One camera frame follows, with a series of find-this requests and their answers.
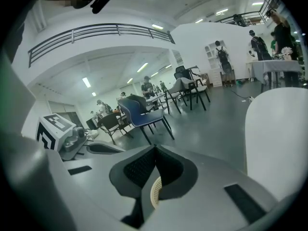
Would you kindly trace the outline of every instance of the black vent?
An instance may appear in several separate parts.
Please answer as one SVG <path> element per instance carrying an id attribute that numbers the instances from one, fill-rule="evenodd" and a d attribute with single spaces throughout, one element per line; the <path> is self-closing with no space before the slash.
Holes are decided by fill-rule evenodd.
<path id="1" fill-rule="evenodd" d="M 238 184 L 225 187 L 224 189 L 250 224 L 266 214 L 258 203 Z"/>

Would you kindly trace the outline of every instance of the man in black shirt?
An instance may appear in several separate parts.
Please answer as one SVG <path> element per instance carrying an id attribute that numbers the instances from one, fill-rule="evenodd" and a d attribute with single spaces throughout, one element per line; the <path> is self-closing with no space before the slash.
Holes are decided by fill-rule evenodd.
<path id="1" fill-rule="evenodd" d="M 277 24 L 274 30 L 278 47 L 277 53 L 280 54 L 284 47 L 290 47 L 293 52 L 291 54 L 291 59 L 297 61 L 297 52 L 292 42 L 291 29 L 287 20 L 273 9 L 267 11 L 266 15 L 270 16 L 272 20 Z M 284 72 L 284 80 L 286 87 L 298 87 L 297 72 Z"/>
<path id="2" fill-rule="evenodd" d="M 251 39 L 251 48 L 257 53 L 259 61 L 272 60 L 268 48 L 261 37 L 257 37 L 253 30 L 249 31 Z M 269 89 L 271 89 L 271 73 L 268 73 Z"/>
<path id="3" fill-rule="evenodd" d="M 149 82 L 150 78 L 148 76 L 144 77 L 144 84 L 141 85 L 142 94 L 146 98 L 154 97 L 153 85 Z"/>

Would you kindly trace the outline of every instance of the fluorescent light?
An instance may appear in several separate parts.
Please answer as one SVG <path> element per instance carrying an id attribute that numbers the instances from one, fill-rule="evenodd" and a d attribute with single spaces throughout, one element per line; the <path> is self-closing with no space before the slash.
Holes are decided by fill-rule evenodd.
<path id="1" fill-rule="evenodd" d="M 228 9 L 224 9 L 222 11 L 218 11 L 218 12 L 216 12 L 216 14 L 220 14 L 220 13 L 223 13 L 223 12 L 226 12 L 226 11 L 228 11 Z"/>
<path id="2" fill-rule="evenodd" d="M 153 24 L 152 27 L 156 27 L 158 29 L 164 29 L 162 26 L 158 26 L 158 25 L 155 25 L 155 24 Z"/>
<path id="3" fill-rule="evenodd" d="M 155 74 L 151 75 L 151 77 L 153 77 L 154 75 L 157 75 L 157 74 L 158 74 L 158 72 L 156 72 Z"/>
<path id="4" fill-rule="evenodd" d="M 142 69 L 144 69 L 147 64 L 148 63 L 145 63 L 144 65 L 142 65 L 142 67 L 138 69 L 137 73 L 139 73 Z"/>
<path id="5" fill-rule="evenodd" d="M 88 81 L 88 78 L 83 78 L 82 80 L 86 84 L 87 88 L 91 87 L 91 85 L 90 85 L 90 83 Z"/>
<path id="6" fill-rule="evenodd" d="M 263 2 L 254 2 L 253 4 L 252 4 L 252 6 L 255 6 L 255 5 L 262 5 L 263 4 Z"/>

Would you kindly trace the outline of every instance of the black chair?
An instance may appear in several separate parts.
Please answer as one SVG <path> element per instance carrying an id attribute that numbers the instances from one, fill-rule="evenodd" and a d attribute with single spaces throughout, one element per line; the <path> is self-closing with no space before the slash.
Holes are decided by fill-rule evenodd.
<path id="1" fill-rule="evenodd" d="M 133 136 L 131 136 L 129 133 L 126 132 L 125 130 L 125 126 L 124 124 L 121 124 L 122 122 L 122 119 L 120 119 L 120 123 L 117 119 L 117 116 L 121 116 L 121 113 L 120 112 L 116 112 L 116 113 L 112 113 L 112 114 L 109 114 L 105 117 L 103 117 L 102 119 L 100 119 L 97 123 L 97 126 L 103 130 L 105 133 L 108 133 L 109 136 L 111 137 L 112 139 L 112 142 L 114 143 L 114 145 L 116 145 L 116 142 L 114 141 L 114 139 L 112 138 L 113 134 L 119 130 L 121 133 L 122 131 L 121 130 L 124 130 L 125 131 L 125 134 L 127 134 L 129 137 L 131 138 L 134 138 Z"/>
<path id="2" fill-rule="evenodd" d="M 144 97 L 133 94 L 133 95 L 128 96 L 127 98 L 139 103 L 140 114 L 145 114 L 151 111 L 150 109 L 146 108 L 146 99 Z M 148 127 L 151 130 L 152 134 L 154 134 L 151 126 L 148 125 Z"/>

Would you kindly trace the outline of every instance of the person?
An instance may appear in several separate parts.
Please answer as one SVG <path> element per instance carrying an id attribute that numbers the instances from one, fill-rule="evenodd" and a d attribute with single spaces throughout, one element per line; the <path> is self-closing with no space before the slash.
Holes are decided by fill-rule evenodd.
<path id="1" fill-rule="evenodd" d="M 108 115 L 108 112 L 107 112 L 107 105 L 102 102 L 101 100 L 98 100 L 96 102 L 96 105 L 99 105 L 99 108 L 100 108 L 100 113 L 103 117 L 107 116 Z"/>
<path id="2" fill-rule="evenodd" d="M 228 53 L 226 48 L 223 48 L 223 46 L 221 46 L 220 49 L 218 49 L 218 47 L 220 46 L 220 42 L 217 40 L 215 42 L 216 45 L 216 50 L 217 50 L 217 56 L 216 58 L 219 59 L 220 63 L 221 63 L 221 68 L 223 70 L 223 75 L 225 76 L 225 87 L 227 87 L 227 81 L 229 81 L 230 83 L 230 87 L 233 86 L 232 84 L 232 67 L 231 64 L 228 61 Z"/>
<path id="3" fill-rule="evenodd" d="M 167 87 L 165 86 L 164 82 L 163 81 L 160 81 L 160 87 L 162 88 L 162 91 L 165 92 L 167 91 Z"/>
<path id="4" fill-rule="evenodd" d="M 257 37 L 253 30 L 249 31 L 249 35 L 252 37 L 251 39 L 251 47 L 257 53 L 259 61 L 272 60 L 268 48 L 264 40 L 261 37 Z M 269 78 L 269 89 L 271 89 L 271 73 L 268 73 Z"/>
<path id="5" fill-rule="evenodd" d="M 270 43 L 271 53 L 276 54 L 276 38 L 275 38 L 275 32 L 271 32 L 270 35 L 273 37 L 272 42 Z"/>
<path id="6" fill-rule="evenodd" d="M 158 86 L 156 86 L 157 92 L 162 92 Z"/>
<path id="7" fill-rule="evenodd" d="M 291 28 L 288 21 L 276 12 L 274 9 L 269 9 L 266 12 L 266 15 L 270 17 L 273 22 L 276 24 L 274 29 L 275 38 L 277 41 L 277 50 L 276 53 L 280 54 L 282 49 L 289 47 L 292 49 L 291 59 L 297 61 L 297 51 L 292 42 L 291 38 Z M 284 72 L 284 81 L 286 87 L 298 87 L 298 73 L 297 72 Z"/>
<path id="8" fill-rule="evenodd" d="M 153 92 L 153 85 L 150 83 L 150 78 L 148 76 L 144 77 L 144 84 L 141 85 L 142 94 L 146 98 L 155 96 Z"/>
<path id="9" fill-rule="evenodd" d="M 117 100 L 120 100 L 120 99 L 123 99 L 123 98 L 126 98 L 125 92 L 122 92 L 122 93 L 120 94 L 120 97 L 117 98 Z"/>

